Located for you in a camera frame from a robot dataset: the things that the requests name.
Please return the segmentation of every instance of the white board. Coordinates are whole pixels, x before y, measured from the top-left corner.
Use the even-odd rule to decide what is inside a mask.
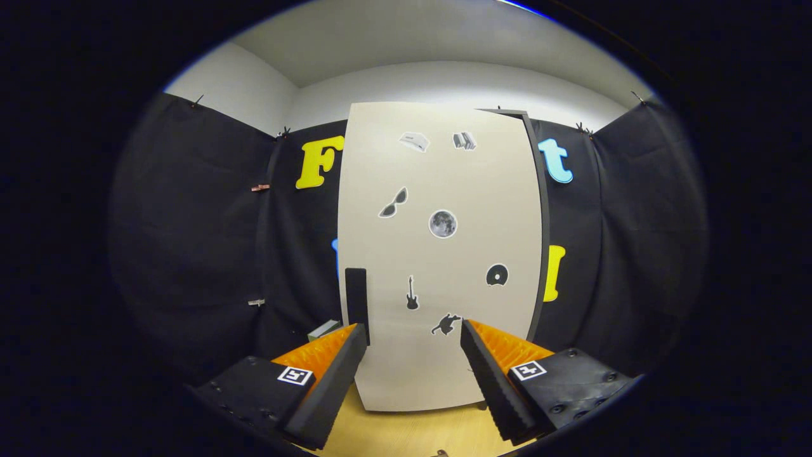
[[[460,348],[460,320],[448,321],[474,319],[522,337],[529,330],[542,216],[524,123],[422,103],[353,104],[338,235],[339,270],[367,271],[371,345],[356,373],[364,407],[418,411],[483,400]],[[415,296],[417,309],[409,309]]]

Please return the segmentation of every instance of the moon sticker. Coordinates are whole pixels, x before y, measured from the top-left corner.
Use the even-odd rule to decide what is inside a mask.
[[[429,230],[437,238],[450,238],[456,233],[456,217],[449,211],[437,210],[429,218]]]

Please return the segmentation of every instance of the sunglasses sticker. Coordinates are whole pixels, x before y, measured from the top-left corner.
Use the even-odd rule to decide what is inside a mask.
[[[381,210],[381,213],[378,214],[378,217],[382,217],[384,219],[388,217],[392,217],[397,212],[397,205],[402,205],[406,203],[406,199],[408,198],[408,192],[406,188],[402,188],[400,192],[395,195],[395,198],[392,200],[392,203],[389,203]]]
[[[400,136],[400,144],[408,146],[414,150],[425,152],[429,149],[429,139],[422,133],[406,132]]]

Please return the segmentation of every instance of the blue letter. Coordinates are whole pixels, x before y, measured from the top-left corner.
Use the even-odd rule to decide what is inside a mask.
[[[339,270],[339,239],[336,238],[333,240],[330,246],[333,246],[335,250],[335,273],[339,275],[339,282],[341,282],[341,270]]]
[[[552,138],[538,143],[538,150],[544,153],[547,171],[554,180],[564,184],[572,181],[572,172],[564,170],[564,157],[567,157],[567,150],[559,147]]]

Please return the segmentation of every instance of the letter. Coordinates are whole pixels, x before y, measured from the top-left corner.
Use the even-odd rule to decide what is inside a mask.
[[[564,170],[564,157],[567,157],[567,150],[559,147],[554,139],[548,138],[538,143],[538,150],[544,153],[544,160],[547,163],[547,172],[550,176],[562,183],[567,184],[572,181],[572,172]]]
[[[296,181],[296,188],[307,189],[324,184],[324,176],[319,174],[319,168],[325,172],[330,171],[333,168],[336,150],[343,149],[344,137],[341,135],[302,145],[304,160],[302,161],[302,174]]]
[[[567,254],[562,246],[550,245],[550,258],[547,260],[547,282],[544,286],[544,301],[552,302],[558,298],[558,290],[555,290],[555,282],[558,280],[558,268],[561,258]]]

